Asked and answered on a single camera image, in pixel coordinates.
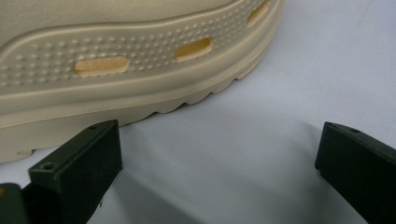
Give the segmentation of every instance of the beige rubber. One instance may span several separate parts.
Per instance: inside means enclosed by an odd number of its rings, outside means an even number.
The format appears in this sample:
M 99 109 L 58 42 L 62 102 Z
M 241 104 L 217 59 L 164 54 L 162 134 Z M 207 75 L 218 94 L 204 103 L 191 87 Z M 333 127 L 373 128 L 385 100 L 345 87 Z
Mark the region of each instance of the beige rubber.
M 13 40 L 0 50 L 0 162 L 58 146 L 103 120 L 124 125 L 225 90 L 260 61 L 282 8 L 283 0 L 233 1 L 169 20 L 51 28 Z

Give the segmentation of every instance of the shoe sole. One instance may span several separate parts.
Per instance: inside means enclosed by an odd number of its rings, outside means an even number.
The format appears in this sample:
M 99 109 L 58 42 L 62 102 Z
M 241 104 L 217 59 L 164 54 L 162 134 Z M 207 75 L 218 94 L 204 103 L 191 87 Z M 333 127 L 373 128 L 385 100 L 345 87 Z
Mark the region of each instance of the shoe sole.
M 0 162 L 59 146 L 100 121 L 124 125 L 224 91 L 258 64 L 276 31 L 283 0 L 264 3 L 253 25 L 262 0 L 166 21 L 41 30 L 10 42 L 0 50 Z M 180 46 L 201 40 L 211 49 L 177 57 Z M 128 61 L 123 73 L 86 76 L 73 68 L 117 57 Z

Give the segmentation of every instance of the dotted texture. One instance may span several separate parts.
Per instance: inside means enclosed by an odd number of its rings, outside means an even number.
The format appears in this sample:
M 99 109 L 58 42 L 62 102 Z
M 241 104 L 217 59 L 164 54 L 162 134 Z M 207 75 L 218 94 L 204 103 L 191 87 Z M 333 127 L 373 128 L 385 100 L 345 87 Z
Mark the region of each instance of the dotted texture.
M 111 27 L 92 31 L 79 29 L 70 34 L 64 32 L 32 38 L 0 57 L 0 92 L 7 92 L 9 87 L 38 86 L 34 90 L 43 90 L 51 86 L 53 88 L 54 83 L 59 82 L 62 82 L 62 87 L 66 87 L 86 85 L 93 79 L 111 81 L 114 77 L 134 78 L 131 76 L 133 74 L 160 75 L 163 69 L 177 69 L 178 66 L 201 60 L 197 58 L 178 63 L 174 59 L 174 52 L 181 45 L 211 37 L 214 48 L 202 56 L 210 57 L 243 37 L 248 30 L 249 14 L 261 2 L 241 1 L 219 13 L 179 19 L 182 22 L 168 22 L 161 29 L 155 25 L 145 28 L 131 25 L 130 29 L 125 26 L 119 30 Z M 126 72 L 81 77 L 73 71 L 78 61 L 116 56 L 130 60 Z

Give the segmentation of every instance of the screw hole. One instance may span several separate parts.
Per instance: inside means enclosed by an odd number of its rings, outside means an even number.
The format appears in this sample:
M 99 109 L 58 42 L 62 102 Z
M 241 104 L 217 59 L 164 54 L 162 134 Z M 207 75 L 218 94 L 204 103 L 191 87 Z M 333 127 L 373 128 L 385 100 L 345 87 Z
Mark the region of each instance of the screw hole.
M 360 131 L 356 130 L 356 129 L 349 129 L 351 132 L 353 133 L 360 133 Z
M 48 171 L 53 170 L 54 168 L 55 168 L 55 165 L 52 162 L 47 162 L 41 166 L 41 169 L 48 170 Z

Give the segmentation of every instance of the black clip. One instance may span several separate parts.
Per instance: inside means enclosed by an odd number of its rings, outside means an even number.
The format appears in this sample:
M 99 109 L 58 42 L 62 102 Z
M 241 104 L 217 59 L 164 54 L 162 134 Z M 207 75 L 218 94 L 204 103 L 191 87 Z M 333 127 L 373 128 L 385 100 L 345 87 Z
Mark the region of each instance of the black clip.
M 30 168 L 26 188 L 0 185 L 0 223 L 86 223 L 121 169 L 118 122 L 92 125 Z
M 316 167 L 369 223 L 396 223 L 396 150 L 347 126 L 326 122 Z

